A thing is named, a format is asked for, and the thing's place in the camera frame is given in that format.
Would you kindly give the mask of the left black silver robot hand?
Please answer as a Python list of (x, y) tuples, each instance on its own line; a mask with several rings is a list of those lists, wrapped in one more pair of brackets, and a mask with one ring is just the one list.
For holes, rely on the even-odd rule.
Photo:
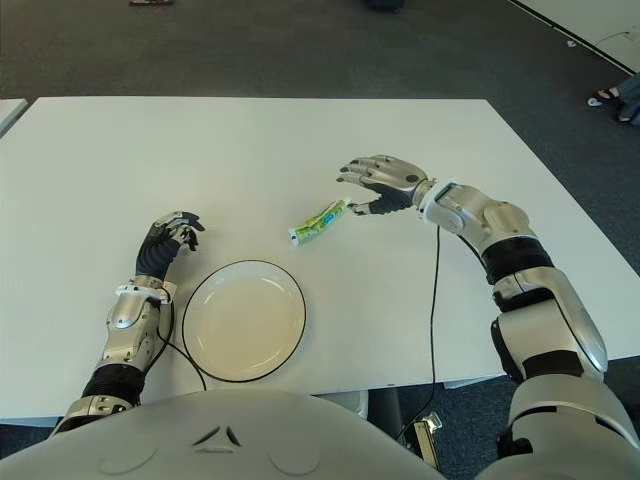
[(200, 217), (192, 212), (174, 211), (155, 220), (138, 250), (135, 275), (164, 280), (180, 249), (195, 251), (197, 233), (204, 231)]

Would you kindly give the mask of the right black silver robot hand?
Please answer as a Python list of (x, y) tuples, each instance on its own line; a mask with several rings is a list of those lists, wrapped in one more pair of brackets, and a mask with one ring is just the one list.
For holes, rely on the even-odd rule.
[(436, 184), (436, 180), (421, 168), (388, 155), (356, 158), (339, 172), (338, 183), (357, 185), (378, 195), (370, 202), (350, 205), (359, 216), (384, 215), (418, 207)]

